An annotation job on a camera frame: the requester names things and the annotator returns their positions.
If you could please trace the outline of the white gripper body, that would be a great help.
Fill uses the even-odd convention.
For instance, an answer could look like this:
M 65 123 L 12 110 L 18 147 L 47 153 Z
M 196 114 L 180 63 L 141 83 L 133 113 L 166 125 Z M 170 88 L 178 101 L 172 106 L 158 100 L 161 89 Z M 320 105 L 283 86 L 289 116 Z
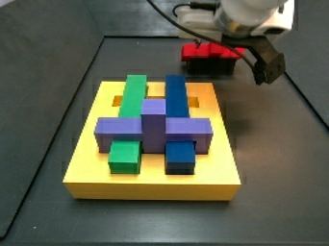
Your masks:
M 217 2 L 214 11 L 178 9 L 184 28 L 216 40 L 265 36 L 275 41 L 292 30 L 293 19 L 293 2 Z

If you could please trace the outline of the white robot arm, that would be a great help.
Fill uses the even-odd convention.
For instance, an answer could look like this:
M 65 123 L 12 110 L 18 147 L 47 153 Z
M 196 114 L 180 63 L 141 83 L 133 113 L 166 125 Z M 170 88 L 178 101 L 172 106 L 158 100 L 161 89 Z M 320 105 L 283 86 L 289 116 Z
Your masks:
M 224 36 L 275 41 L 292 30 L 295 0 L 217 0 L 214 10 L 190 4 L 177 14 L 184 28 L 217 41 Z

